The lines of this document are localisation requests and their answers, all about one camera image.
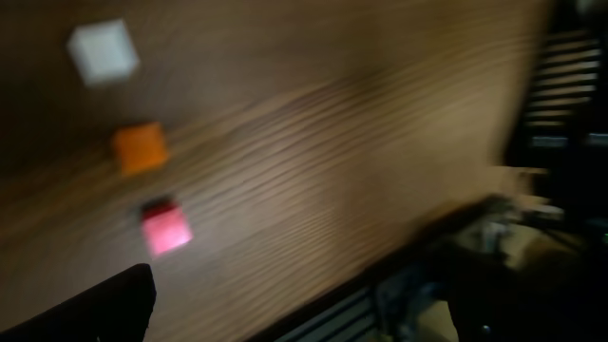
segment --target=floor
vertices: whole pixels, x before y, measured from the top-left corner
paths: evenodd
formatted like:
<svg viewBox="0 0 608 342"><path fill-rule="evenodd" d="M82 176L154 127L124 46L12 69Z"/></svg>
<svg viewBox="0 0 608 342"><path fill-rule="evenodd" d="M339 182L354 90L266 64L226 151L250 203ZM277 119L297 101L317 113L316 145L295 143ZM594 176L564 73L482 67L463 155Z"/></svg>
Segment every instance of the floor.
<svg viewBox="0 0 608 342"><path fill-rule="evenodd" d="M0 329L138 262L146 341L232 341L356 274L493 166L546 0L26 0L0 4ZM142 66L86 89L71 29L124 18ZM120 125L159 121L171 162L123 179ZM152 259L140 206L195 238Z"/></svg>

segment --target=wood grain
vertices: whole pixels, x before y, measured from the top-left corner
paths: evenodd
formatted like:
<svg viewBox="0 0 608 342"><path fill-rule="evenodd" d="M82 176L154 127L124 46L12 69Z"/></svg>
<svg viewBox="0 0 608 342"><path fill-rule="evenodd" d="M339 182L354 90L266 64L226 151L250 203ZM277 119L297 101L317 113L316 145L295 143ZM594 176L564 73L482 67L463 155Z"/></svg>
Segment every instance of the wood grain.
<svg viewBox="0 0 608 342"><path fill-rule="evenodd" d="M147 341L240 340L407 243L493 167L546 1L0 3L0 329L137 263ZM142 59L82 87L65 41L124 18ZM120 177L107 137L160 121L171 162ZM150 259L138 209L195 233Z"/></svg>

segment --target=white cube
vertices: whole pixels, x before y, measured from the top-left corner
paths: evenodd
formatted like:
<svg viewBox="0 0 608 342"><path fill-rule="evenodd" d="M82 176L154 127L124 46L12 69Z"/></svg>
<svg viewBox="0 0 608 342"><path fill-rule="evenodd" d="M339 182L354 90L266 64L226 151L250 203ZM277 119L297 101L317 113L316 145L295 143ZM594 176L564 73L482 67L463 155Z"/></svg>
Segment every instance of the white cube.
<svg viewBox="0 0 608 342"><path fill-rule="evenodd" d="M77 27L67 48L87 86L124 80L140 62L123 20Z"/></svg>

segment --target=orange block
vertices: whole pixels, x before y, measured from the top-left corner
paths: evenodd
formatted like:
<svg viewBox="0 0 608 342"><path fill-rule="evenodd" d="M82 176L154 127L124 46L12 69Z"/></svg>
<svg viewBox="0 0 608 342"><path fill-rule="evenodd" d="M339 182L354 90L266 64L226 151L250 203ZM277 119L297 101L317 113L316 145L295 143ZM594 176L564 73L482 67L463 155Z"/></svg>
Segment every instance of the orange block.
<svg viewBox="0 0 608 342"><path fill-rule="evenodd" d="M159 123L119 129L114 135L114 149L124 176L163 166L169 158Z"/></svg>

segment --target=pink block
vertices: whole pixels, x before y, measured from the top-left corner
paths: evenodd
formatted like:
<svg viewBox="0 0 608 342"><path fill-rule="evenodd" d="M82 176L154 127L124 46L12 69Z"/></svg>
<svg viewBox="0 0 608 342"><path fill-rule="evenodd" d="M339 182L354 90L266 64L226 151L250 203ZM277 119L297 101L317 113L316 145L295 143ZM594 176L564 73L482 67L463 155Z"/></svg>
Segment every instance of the pink block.
<svg viewBox="0 0 608 342"><path fill-rule="evenodd" d="M165 208L166 210L143 220L143 234L153 257L180 247L192 239L192 231L181 209L177 206Z"/></svg>

